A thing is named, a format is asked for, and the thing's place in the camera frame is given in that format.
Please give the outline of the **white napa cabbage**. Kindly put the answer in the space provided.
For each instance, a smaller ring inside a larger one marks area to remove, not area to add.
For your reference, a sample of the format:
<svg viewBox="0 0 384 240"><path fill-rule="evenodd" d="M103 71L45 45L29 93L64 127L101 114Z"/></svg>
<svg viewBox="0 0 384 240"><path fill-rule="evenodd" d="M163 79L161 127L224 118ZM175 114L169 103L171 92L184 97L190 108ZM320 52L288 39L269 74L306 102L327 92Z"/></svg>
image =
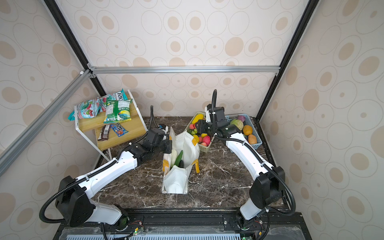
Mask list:
<svg viewBox="0 0 384 240"><path fill-rule="evenodd" d="M178 157L177 151L172 149L172 152L171 152L171 164L170 164L171 168L175 165L177 157Z"/></svg>

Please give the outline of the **green cucumber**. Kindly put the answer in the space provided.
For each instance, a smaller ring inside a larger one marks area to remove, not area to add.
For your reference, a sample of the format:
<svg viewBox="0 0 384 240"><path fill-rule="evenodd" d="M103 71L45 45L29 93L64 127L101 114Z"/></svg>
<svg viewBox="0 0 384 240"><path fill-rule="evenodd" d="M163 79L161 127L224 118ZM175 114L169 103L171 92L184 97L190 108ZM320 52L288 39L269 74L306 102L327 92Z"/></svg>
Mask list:
<svg viewBox="0 0 384 240"><path fill-rule="evenodd" d="M177 158L176 158L176 160L175 160L175 164L174 164L174 166L177 166L177 167L178 167L178 166L180 165L180 162L182 161L183 153L184 153L184 151L181 150L180 153L179 153L179 155L177 156Z"/></svg>

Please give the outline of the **black eggplant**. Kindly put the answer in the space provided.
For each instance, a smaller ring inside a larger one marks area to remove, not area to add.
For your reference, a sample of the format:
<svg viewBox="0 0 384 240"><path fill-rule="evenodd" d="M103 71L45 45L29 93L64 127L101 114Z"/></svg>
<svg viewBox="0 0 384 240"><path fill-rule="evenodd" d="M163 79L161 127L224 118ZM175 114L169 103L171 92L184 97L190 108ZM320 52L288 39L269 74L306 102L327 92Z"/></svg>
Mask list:
<svg viewBox="0 0 384 240"><path fill-rule="evenodd" d="M181 160L179 165L178 165L179 168L185 168L185 164L184 164L184 161Z"/></svg>

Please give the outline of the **white grocery bag yellow handles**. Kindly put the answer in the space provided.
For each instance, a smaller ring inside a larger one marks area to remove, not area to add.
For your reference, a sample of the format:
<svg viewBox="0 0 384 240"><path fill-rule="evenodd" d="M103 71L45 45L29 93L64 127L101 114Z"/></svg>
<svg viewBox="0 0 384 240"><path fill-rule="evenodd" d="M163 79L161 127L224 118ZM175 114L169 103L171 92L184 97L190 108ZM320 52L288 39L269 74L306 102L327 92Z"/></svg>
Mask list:
<svg viewBox="0 0 384 240"><path fill-rule="evenodd" d="M197 174L200 172L198 140L186 131L177 135L172 128L170 128L169 136L172 140L172 149L176 150L178 155L181 150L184 151L182 160L184 161L185 168L177 166L171 168L171 153L163 155L164 178L162 193L186 195L188 193L188 179L192 168L195 167Z"/></svg>

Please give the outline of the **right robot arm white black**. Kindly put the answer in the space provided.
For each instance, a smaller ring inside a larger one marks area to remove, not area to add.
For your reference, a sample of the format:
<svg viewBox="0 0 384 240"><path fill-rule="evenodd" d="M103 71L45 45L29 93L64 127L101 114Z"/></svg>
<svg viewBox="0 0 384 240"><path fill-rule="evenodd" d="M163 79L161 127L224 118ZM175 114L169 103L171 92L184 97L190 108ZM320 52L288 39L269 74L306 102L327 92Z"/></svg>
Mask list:
<svg viewBox="0 0 384 240"><path fill-rule="evenodd" d="M240 228L248 229L254 218L269 212L291 216L296 212L296 200L285 182L285 171L264 160L246 140L242 131L228 123L225 109L216 106L217 90L213 91L212 103L205 107L206 119L195 125L198 133L221 141L241 160L254 179L249 190L249 199L240 207L237 222Z"/></svg>

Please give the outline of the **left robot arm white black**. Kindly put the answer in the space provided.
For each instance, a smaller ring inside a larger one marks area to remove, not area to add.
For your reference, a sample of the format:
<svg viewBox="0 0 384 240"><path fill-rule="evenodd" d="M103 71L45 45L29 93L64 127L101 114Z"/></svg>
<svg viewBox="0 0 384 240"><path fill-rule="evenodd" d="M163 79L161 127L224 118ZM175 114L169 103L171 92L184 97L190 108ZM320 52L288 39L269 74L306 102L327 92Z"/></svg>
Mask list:
<svg viewBox="0 0 384 240"><path fill-rule="evenodd" d="M129 217L123 208L95 202L92 198L126 172L155 155L169 154L171 151L169 127L157 125L155 117L151 115L148 131L121 149L111 161L75 179L70 176L62 179L58 192L41 207L40 220L46 224L66 223L71 227L95 222L124 229Z"/></svg>

